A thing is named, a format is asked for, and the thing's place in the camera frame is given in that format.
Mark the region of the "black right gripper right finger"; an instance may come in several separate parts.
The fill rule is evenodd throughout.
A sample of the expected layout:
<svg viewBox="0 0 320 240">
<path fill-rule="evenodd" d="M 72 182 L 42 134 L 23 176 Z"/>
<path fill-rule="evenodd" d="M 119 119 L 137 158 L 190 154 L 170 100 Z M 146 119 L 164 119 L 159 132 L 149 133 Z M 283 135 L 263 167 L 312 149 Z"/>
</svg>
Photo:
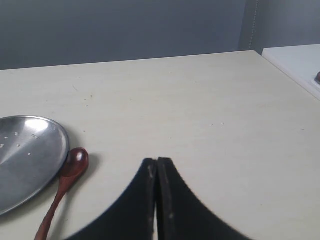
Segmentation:
<svg viewBox="0 0 320 240">
<path fill-rule="evenodd" d="M 170 158 L 157 160 L 159 240 L 248 240 L 211 212 L 187 186 Z"/>
</svg>

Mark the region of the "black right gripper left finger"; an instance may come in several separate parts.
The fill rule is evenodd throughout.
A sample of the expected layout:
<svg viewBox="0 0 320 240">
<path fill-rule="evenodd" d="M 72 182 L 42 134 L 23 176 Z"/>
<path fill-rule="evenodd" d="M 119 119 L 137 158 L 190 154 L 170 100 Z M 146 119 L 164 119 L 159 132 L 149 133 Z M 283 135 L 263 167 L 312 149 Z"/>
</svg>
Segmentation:
<svg viewBox="0 0 320 240">
<path fill-rule="evenodd" d="M 151 240 L 154 234 L 156 161 L 142 161 L 122 195 L 70 240 Z"/>
</svg>

